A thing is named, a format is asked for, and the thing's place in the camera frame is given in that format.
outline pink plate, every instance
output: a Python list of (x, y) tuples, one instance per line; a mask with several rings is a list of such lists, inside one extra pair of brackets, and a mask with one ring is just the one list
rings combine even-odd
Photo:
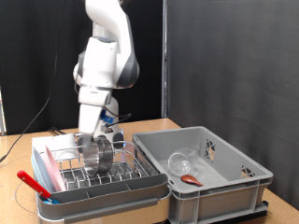
[(50, 176), (50, 180), (52, 181), (56, 191), (66, 191), (62, 175), (60, 174), (56, 161), (50, 153), (48, 147), (46, 147), (44, 161)]

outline glass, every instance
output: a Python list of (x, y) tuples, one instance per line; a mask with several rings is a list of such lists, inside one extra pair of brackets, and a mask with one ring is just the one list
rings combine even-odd
[(192, 145), (178, 149), (168, 160), (170, 173), (176, 176), (186, 175), (202, 157), (200, 147)]

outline red handle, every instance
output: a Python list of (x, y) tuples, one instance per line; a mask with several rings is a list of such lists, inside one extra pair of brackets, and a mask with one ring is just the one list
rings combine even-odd
[(50, 193), (41, 187), (31, 176), (29, 176), (24, 171), (19, 171), (17, 173), (17, 176), (19, 179), (21, 179), (23, 182), (25, 182), (28, 186), (30, 186), (32, 189), (36, 190), (37, 193), (39, 193), (44, 198), (48, 199), (50, 197)]

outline blue plate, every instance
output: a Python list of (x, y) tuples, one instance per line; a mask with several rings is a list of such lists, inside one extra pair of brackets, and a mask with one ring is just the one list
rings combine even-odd
[(46, 165), (43, 159), (41, 158), (41, 156), (39, 155), (38, 151), (36, 150), (36, 148), (34, 148), (33, 150), (33, 155), (31, 157), (31, 164), (32, 167), (34, 168), (37, 182), (48, 192), (50, 193), (55, 192), (56, 190), (52, 182), (50, 181), (50, 176), (46, 168)]

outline red object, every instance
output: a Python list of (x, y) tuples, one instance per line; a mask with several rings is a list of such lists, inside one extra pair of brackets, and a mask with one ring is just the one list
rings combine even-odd
[(185, 183), (188, 183), (188, 184), (196, 184), (198, 185), (199, 187), (202, 187), (204, 186), (202, 183), (200, 183), (194, 176), (192, 175), (183, 175), (180, 177), (180, 180), (185, 182)]
[(39, 193), (44, 198), (48, 199), (50, 197), (50, 193), (41, 187), (31, 176), (29, 176), (24, 171), (19, 171), (17, 173), (17, 176), (19, 179), (21, 179), (23, 182), (25, 182), (27, 185), (29, 185), (32, 189), (36, 190), (37, 193)]

